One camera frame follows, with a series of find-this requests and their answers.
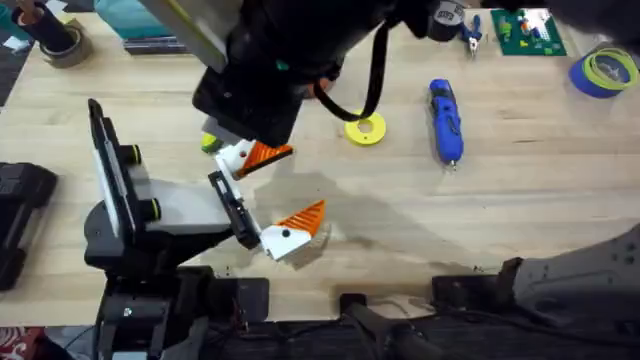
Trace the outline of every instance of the green circuit board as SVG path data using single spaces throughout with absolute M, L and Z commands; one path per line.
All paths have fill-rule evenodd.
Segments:
M 534 32 L 525 34 L 521 28 L 519 17 L 526 18 L 530 29 L 538 28 L 541 37 Z M 491 11 L 491 18 L 496 34 L 500 40 L 503 55 L 525 56 L 566 56 L 567 51 L 551 14 L 546 9 L 518 10 L 511 13 L 497 9 Z

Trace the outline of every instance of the gray tape roll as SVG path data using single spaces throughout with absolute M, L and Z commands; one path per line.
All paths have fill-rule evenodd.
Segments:
M 77 65 L 84 61 L 93 52 L 93 47 L 89 38 L 84 36 L 82 31 L 75 26 L 65 25 L 65 29 L 75 40 L 71 48 L 61 52 L 54 52 L 47 49 L 40 43 L 40 51 L 47 56 L 47 62 L 51 66 L 64 69 Z

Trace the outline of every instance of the red object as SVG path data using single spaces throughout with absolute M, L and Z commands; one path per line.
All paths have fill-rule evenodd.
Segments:
M 278 222 L 276 225 L 286 226 L 291 229 L 303 230 L 316 236 L 320 224 L 324 219 L 324 200 L 309 206 L 308 208 L 291 215 L 288 218 Z
M 293 148 L 289 145 L 282 145 L 278 148 L 271 148 L 259 141 L 256 141 L 253 148 L 251 148 L 251 152 L 247 157 L 247 154 L 244 152 L 240 153 L 240 157 L 246 157 L 244 165 L 242 165 L 242 169 L 236 171 L 237 177 L 245 177 L 250 173 L 262 168 L 263 166 L 269 165 L 274 161 L 278 161 L 285 156 L 289 156 L 293 154 Z
M 44 335 L 43 327 L 0 328 L 0 358 L 31 360 L 36 352 L 36 340 Z

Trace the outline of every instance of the orange triangle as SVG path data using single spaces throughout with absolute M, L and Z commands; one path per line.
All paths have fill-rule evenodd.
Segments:
M 276 225 L 286 226 L 290 229 L 304 230 L 314 237 L 324 219 L 324 200 L 309 206 L 295 215 L 278 222 Z
M 293 154 L 293 148 L 289 145 L 282 145 L 274 149 L 256 141 L 249 153 L 249 156 L 247 157 L 247 160 L 244 162 L 242 169 L 236 171 L 236 176 L 247 176 L 256 170 L 291 154 Z

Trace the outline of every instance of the yellow object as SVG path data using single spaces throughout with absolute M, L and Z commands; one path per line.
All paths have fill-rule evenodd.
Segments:
M 140 164 L 141 163 L 141 159 L 140 159 L 140 148 L 138 147 L 138 145 L 133 145 L 133 157 L 136 160 L 136 164 Z
M 625 70 L 629 73 L 629 81 L 626 83 L 611 79 L 607 74 L 602 71 L 597 63 L 596 58 L 598 56 L 608 56 L 618 61 Z M 630 86 L 635 85 L 638 82 L 638 72 L 635 70 L 636 65 L 631 55 L 616 48 L 601 49 L 593 54 L 589 55 L 583 62 L 583 70 L 587 79 L 592 83 L 600 86 L 601 88 L 609 90 L 624 90 Z
M 61 12 L 56 14 L 56 17 L 64 25 L 73 25 L 73 26 L 75 26 L 75 27 L 77 27 L 79 29 L 82 29 L 82 25 L 80 24 L 80 22 L 76 19 L 75 15 L 73 15 L 73 14 L 61 11 Z
M 160 220 L 160 212 L 158 211 L 158 201 L 151 199 L 151 206 L 153 206 L 153 220 Z
M 360 130 L 361 124 L 368 124 L 371 128 L 369 132 L 362 132 Z M 349 121 L 344 124 L 344 133 L 349 140 L 358 145 L 373 145 L 378 143 L 384 137 L 387 132 L 387 125 L 384 122 L 384 118 L 378 114 L 373 113 L 366 119 L 359 121 Z
M 213 146 L 216 142 L 217 138 L 211 134 L 204 133 L 202 135 L 202 141 L 200 141 L 200 148 L 202 151 L 209 153 L 213 151 Z

